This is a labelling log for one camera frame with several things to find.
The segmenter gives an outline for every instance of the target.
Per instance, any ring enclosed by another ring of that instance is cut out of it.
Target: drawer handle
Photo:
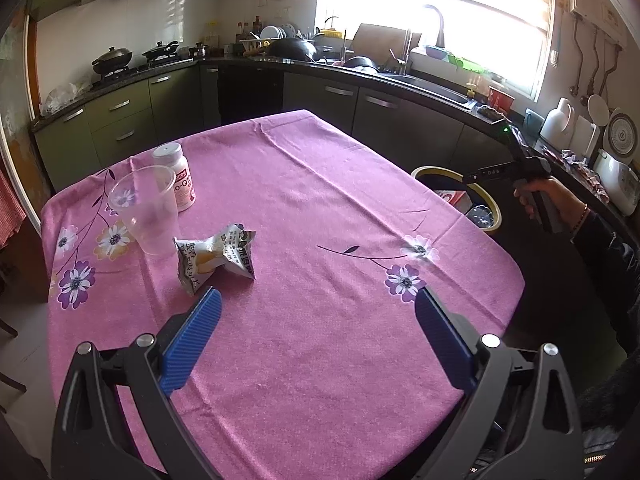
[[[168,81],[169,79],[171,79],[171,76],[166,75],[164,77],[161,77],[160,79],[156,79],[155,81],[152,81],[151,84],[155,85],[156,83],[161,83],[162,81]]]
[[[69,117],[65,118],[62,122],[66,123],[67,121],[70,121],[74,117],[78,117],[78,115],[80,115],[82,112],[84,112],[84,108],[80,108],[77,112],[73,112],[71,115],[69,115]]]
[[[124,135],[121,135],[119,137],[116,137],[116,140],[124,140],[127,137],[132,136],[135,132],[136,132],[135,130],[131,130],[128,134],[124,134]]]
[[[348,95],[348,96],[353,95],[353,91],[351,91],[351,90],[343,90],[342,88],[334,88],[332,86],[325,86],[324,89],[327,92],[331,92],[332,94]]]
[[[375,97],[367,96],[366,99],[372,104],[383,106],[385,108],[398,108],[398,105],[395,103],[390,103],[389,101],[383,101],[382,99],[376,99]]]
[[[109,108],[109,111],[113,112],[114,110],[117,110],[118,108],[122,108],[123,106],[127,106],[130,102],[131,101],[129,99],[127,99],[123,103],[120,103],[119,105],[115,105],[113,108]]]

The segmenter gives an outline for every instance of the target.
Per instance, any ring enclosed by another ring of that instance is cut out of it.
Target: jar
[[[196,201],[196,193],[191,181],[187,158],[182,154],[180,142],[168,142],[158,146],[153,152],[154,163],[168,166],[175,172],[175,203],[178,211],[190,208]]]

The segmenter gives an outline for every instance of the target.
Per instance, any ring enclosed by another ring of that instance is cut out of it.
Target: blue gripper pad
[[[427,288],[416,295],[415,317],[451,386],[471,393],[477,384],[474,356]]]
[[[222,297],[210,288],[162,354],[160,389],[168,397],[185,385],[222,314]]]

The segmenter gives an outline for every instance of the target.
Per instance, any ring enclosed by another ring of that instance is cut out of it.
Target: pink tablecloth
[[[257,231],[257,279],[219,270],[208,283],[223,314],[172,395],[185,424],[228,480],[377,478],[458,399],[415,320],[416,288],[428,283],[478,332],[501,334],[522,293],[518,267],[430,190],[308,112],[182,146],[196,190],[182,237],[232,222]],[[43,209],[57,395],[79,342],[126,346],[192,302],[177,257],[145,256],[100,198],[149,162],[149,152],[124,160]],[[149,457],[140,433],[134,425]]]

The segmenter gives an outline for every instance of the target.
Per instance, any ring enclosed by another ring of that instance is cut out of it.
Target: silver screw
[[[493,334],[484,334],[482,336],[482,344],[489,348],[498,348],[500,346],[500,338]]]
[[[154,337],[151,334],[142,334],[136,339],[136,345],[144,348],[145,346],[151,346],[154,341]]]
[[[92,346],[91,346],[91,343],[89,343],[88,341],[85,341],[84,343],[80,343],[78,345],[78,348],[76,349],[76,351],[80,355],[87,355],[91,350],[92,350]]]
[[[556,345],[554,345],[553,343],[546,343],[542,349],[545,351],[546,354],[549,355],[558,355],[558,347]]]

